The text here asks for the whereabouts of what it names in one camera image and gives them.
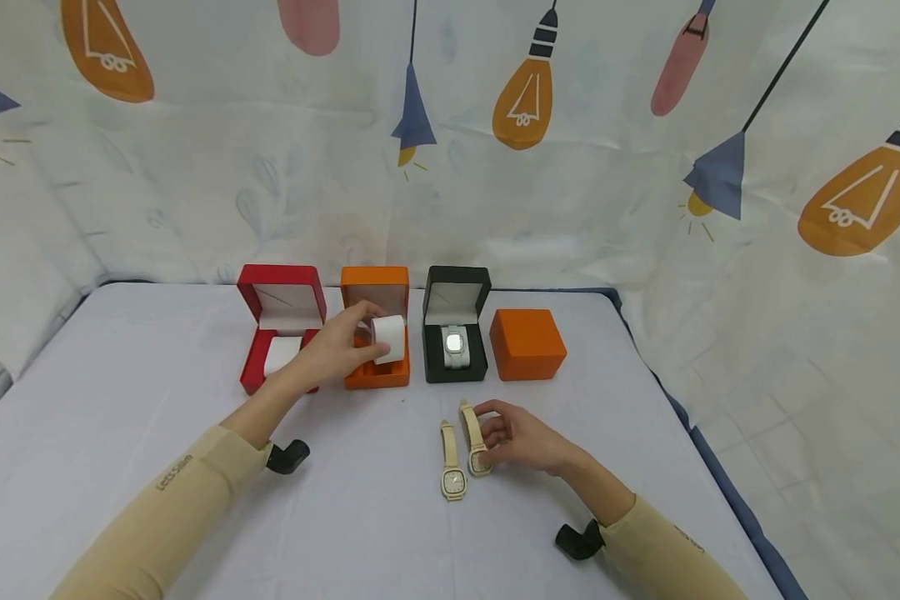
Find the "square watch face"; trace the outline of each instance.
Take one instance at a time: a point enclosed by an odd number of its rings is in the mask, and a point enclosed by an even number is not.
[[[458,333],[451,333],[447,336],[446,345],[449,353],[460,353],[463,350],[463,336]]]
[[[490,467],[484,467],[480,463],[480,455],[483,453],[484,453],[484,451],[481,450],[479,452],[475,452],[474,454],[470,455],[470,470],[472,470],[472,472],[483,473],[483,472],[486,472],[487,470],[490,470]]]
[[[467,479],[462,470],[455,468],[443,474],[443,490],[446,493],[450,495],[463,493],[465,488],[467,488]]]

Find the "cream watch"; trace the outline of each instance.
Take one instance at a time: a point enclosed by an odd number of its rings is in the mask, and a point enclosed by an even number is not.
[[[440,479],[440,492],[448,502],[463,500],[467,493],[467,475],[463,474],[457,460],[457,440],[453,435],[453,425],[440,422],[440,433],[443,434],[443,478]]]
[[[458,370],[470,366],[470,348],[467,343],[467,328],[448,326],[443,333],[443,366]]]
[[[493,467],[484,467],[479,460],[480,455],[487,452],[487,444],[483,442],[483,434],[480,431],[480,422],[477,421],[477,414],[467,400],[460,403],[460,414],[467,425],[467,435],[470,438],[470,457],[467,466],[475,478],[482,478],[483,475],[488,475]]]

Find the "beige sleeve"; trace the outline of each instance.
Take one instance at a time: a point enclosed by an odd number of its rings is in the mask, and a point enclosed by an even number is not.
[[[643,498],[600,531],[609,562],[651,598],[747,600],[707,551]]]
[[[234,500],[267,466],[220,426],[157,475],[70,569],[51,600],[160,600]]]

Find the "white tablecloth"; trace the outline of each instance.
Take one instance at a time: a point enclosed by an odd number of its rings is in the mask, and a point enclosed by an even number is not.
[[[329,311],[340,294],[326,290]],[[727,501],[604,297],[492,292],[549,308],[569,352],[552,381],[428,385],[411,297],[410,387],[324,386],[274,436],[310,444],[297,473],[266,472],[170,598],[626,598],[603,561],[571,562],[559,526],[589,514],[562,482],[520,468],[469,480],[448,504],[440,419],[462,398],[522,404],[695,537],[750,598],[779,598]],[[0,402],[0,600],[45,598],[114,514],[242,400],[254,330],[236,288],[114,284],[94,292]]]

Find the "backdrop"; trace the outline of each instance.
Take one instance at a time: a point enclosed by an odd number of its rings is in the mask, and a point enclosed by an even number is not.
[[[825,4],[0,0],[0,396],[108,279],[609,284],[807,595],[900,598],[900,0]]]

